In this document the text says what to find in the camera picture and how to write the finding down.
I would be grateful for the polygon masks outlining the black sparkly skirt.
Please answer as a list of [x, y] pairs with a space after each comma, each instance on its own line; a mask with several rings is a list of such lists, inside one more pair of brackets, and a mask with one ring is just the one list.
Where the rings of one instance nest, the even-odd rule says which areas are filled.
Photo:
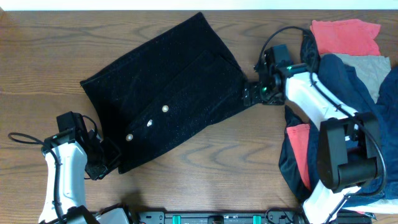
[[242, 112], [247, 78], [197, 13], [81, 81], [126, 173]]

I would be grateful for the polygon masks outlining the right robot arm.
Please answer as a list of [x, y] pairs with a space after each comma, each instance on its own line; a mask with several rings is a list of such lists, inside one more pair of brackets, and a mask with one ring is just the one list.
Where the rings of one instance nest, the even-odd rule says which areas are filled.
[[289, 56], [261, 55], [254, 67], [259, 81], [246, 83], [244, 105], [295, 103], [319, 131], [317, 173], [320, 178], [302, 205], [296, 223], [329, 223], [361, 187], [374, 179], [386, 183], [379, 123], [372, 113], [359, 113], [339, 100], [306, 63]]

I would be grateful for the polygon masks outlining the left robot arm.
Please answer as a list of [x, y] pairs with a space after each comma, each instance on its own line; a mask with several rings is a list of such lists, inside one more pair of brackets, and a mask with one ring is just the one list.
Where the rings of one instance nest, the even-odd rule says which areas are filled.
[[102, 212], [86, 208], [85, 167], [88, 156], [68, 129], [45, 140], [43, 154], [48, 168], [47, 191], [39, 223], [131, 223], [123, 205]]

